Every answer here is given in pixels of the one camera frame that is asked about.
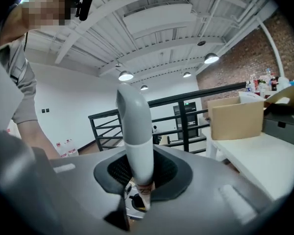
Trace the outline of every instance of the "black railing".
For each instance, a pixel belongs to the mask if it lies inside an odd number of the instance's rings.
[[[196,91],[196,92],[184,93],[184,94],[175,95],[175,96],[169,96],[169,97],[165,97],[165,98],[161,98],[161,99],[157,99],[157,100],[153,100],[153,101],[148,102],[150,108],[158,107],[158,106],[162,106],[162,105],[167,105],[167,104],[172,104],[172,103],[178,103],[179,110],[180,110],[179,115],[154,119],[152,122],[154,123],[154,122],[161,122],[161,121],[180,118],[182,129],[165,131],[165,132],[161,132],[161,133],[155,133],[153,135],[154,136],[162,136],[162,135],[169,135],[169,134],[175,134],[175,133],[183,133],[183,141],[178,141],[178,142],[174,142],[174,143],[171,142],[169,144],[166,144],[165,146],[175,147],[175,146],[183,145],[184,151],[189,151],[189,144],[205,141],[206,138],[201,137],[201,138],[197,138],[197,139],[189,139],[188,132],[190,130],[197,130],[200,128],[205,128],[210,125],[203,124],[203,125],[196,125],[196,126],[189,127],[188,122],[187,122],[187,116],[206,113],[206,112],[208,112],[208,110],[205,109],[205,110],[186,113],[184,101],[199,98],[199,97],[220,94],[220,93],[224,93],[224,92],[235,91],[235,90],[239,90],[239,89],[242,89],[245,87],[246,87],[246,83],[243,82],[243,83],[214,87],[214,88],[200,90],[200,91]],[[117,118],[114,120],[108,121],[106,123],[103,123],[101,125],[95,126],[95,124],[94,124],[95,119],[111,117],[111,116],[117,116]],[[96,143],[97,143],[100,151],[103,151],[104,148],[105,149],[115,148],[115,146],[105,145],[105,144],[107,142],[109,142],[110,140],[121,140],[123,138],[122,136],[118,136],[118,134],[120,134],[122,132],[122,124],[121,124],[121,118],[119,115],[119,111],[117,109],[88,116],[88,119],[90,121],[92,130],[93,130],[93,133],[94,133],[94,136],[96,139]],[[119,121],[119,124],[107,125],[107,124],[112,123],[117,120]],[[121,130],[117,134],[110,136],[110,137],[104,136],[105,134],[109,133],[110,131],[112,131],[116,128],[121,128]],[[97,130],[99,130],[99,129],[110,129],[110,130],[107,130],[106,132],[98,135]],[[192,153],[200,153],[200,152],[204,152],[205,150],[206,149],[196,150],[196,151],[192,151]]]

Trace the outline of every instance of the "sleeve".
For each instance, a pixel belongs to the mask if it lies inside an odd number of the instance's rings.
[[[36,95],[36,84],[37,81],[35,79],[35,74],[31,69],[29,62],[27,62],[24,77],[17,84],[18,88],[24,94],[24,98],[12,117],[16,124],[37,120],[34,101],[34,97]]]

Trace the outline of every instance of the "brick wall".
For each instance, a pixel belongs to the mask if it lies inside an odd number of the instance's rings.
[[[279,12],[275,12],[265,22],[281,56],[285,76],[294,79],[294,32],[287,19]],[[258,77],[265,74],[266,68],[271,68],[279,74],[278,65],[272,47],[261,28],[249,33],[237,43],[220,60],[207,67],[197,75],[200,90],[210,87],[233,84],[249,80],[251,74]],[[237,92],[227,92],[201,99],[203,109],[207,108],[207,101],[237,96]]]

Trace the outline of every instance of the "white table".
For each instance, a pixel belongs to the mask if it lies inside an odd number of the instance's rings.
[[[207,137],[206,156],[215,159],[217,149],[272,200],[289,194],[294,186],[294,145],[265,133],[258,137],[216,141],[210,127],[202,129]]]

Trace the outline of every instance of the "white wall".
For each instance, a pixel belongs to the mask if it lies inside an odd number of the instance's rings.
[[[52,144],[72,139],[80,148],[93,141],[95,138],[88,116],[116,108],[117,84],[60,67],[34,63],[31,66],[37,79],[36,114]],[[46,108],[50,112],[42,113],[41,110]],[[95,124],[113,118],[98,119]],[[111,131],[109,136],[119,130]]]
[[[194,74],[190,77],[183,78],[179,72],[174,72],[165,76],[158,76],[147,79],[144,81],[144,83],[149,87],[149,89],[141,92],[147,101],[198,91],[198,84]],[[142,83],[135,83],[133,86],[137,89],[140,89]],[[185,103],[187,102],[195,102],[197,111],[202,109],[200,98],[185,101]],[[174,103],[151,108],[151,118],[156,119],[174,116],[173,106],[175,105],[178,104]],[[160,132],[176,129],[175,119],[156,122],[153,125],[156,125]],[[169,137],[170,140],[177,140],[177,134],[170,134]]]

